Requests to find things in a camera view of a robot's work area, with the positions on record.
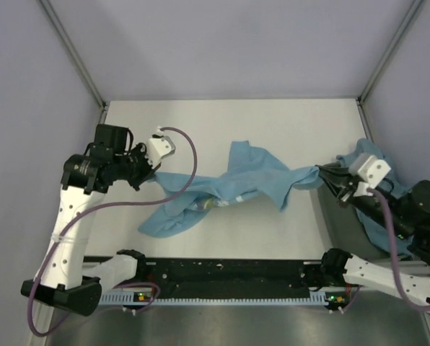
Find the light blue printed t-shirt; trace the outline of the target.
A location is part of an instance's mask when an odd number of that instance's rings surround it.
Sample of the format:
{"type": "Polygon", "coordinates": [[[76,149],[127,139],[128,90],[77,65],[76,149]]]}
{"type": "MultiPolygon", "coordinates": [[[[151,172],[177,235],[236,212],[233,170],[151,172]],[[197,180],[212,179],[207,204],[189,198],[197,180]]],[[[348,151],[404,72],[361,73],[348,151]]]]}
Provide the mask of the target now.
{"type": "Polygon", "coordinates": [[[290,169],[264,148],[233,141],[227,171],[219,177],[196,176],[179,197],[160,205],[139,227],[141,234],[168,238],[199,223],[210,210],[267,197],[279,211],[291,190],[315,190],[323,184],[316,166],[290,169]]]}

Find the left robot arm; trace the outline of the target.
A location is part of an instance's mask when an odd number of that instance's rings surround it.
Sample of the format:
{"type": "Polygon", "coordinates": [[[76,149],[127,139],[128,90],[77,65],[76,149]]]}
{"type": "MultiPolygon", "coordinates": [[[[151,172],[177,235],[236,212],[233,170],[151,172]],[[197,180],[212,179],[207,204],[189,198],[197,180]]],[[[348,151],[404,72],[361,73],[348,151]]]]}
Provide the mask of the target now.
{"type": "Polygon", "coordinates": [[[49,248],[35,278],[23,282],[22,295],[89,316],[102,294],[126,281],[135,286],[146,281],[145,256],[136,250],[120,250],[96,267],[83,268],[93,220],[109,187],[126,181],[138,190],[153,176],[163,157],[175,151],[160,130],[145,143],[133,146],[132,142],[128,128],[98,125],[86,151],[66,160],[49,248]]]}

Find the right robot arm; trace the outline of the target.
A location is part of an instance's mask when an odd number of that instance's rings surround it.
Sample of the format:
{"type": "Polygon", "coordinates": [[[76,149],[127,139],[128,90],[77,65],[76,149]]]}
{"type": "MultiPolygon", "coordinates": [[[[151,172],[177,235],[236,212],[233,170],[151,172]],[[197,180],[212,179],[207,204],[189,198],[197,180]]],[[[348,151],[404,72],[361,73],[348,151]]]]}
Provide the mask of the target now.
{"type": "Polygon", "coordinates": [[[380,188],[391,168],[370,158],[349,168],[320,166],[319,176],[342,206],[352,205],[387,231],[390,266],[332,248],[320,261],[322,281],[328,285],[365,286],[404,300],[412,309],[430,315],[430,278],[400,270],[397,241],[411,239],[408,251],[430,267],[430,181],[421,180],[399,198],[380,188]]]}

